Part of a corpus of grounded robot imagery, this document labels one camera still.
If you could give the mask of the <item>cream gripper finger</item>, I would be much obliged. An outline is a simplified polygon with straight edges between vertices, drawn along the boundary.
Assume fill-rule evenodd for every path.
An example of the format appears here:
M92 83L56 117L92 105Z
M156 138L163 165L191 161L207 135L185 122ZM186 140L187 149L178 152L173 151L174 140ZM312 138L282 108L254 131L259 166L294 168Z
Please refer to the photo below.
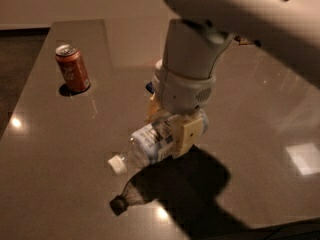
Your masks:
M165 110L162 108L159 99L156 94L153 94L148 102L147 115L145 122L147 124L156 121L157 119L163 118L166 114Z
M201 114L175 115L171 119L172 135L174 140L174 158L186 154L195 141L202 135L204 119Z

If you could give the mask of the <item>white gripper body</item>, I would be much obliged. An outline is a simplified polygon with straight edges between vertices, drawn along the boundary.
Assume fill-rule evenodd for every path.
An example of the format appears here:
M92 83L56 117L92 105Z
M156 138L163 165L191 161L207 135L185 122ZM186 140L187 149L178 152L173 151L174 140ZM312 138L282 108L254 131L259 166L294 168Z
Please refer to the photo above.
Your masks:
M209 103L214 83L214 76L204 80L179 76L167 69L161 60L156 63L152 79L161 108L171 114L192 114L204 108Z

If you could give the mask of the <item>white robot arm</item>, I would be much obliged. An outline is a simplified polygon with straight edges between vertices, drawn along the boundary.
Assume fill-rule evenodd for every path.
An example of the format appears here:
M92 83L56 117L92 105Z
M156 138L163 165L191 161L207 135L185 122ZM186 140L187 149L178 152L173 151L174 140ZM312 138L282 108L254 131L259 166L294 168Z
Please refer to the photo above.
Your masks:
M199 112L210 100L214 66L235 35L253 42L317 86L320 0L164 0L170 21L156 64L148 119L173 116L172 155L200 136Z

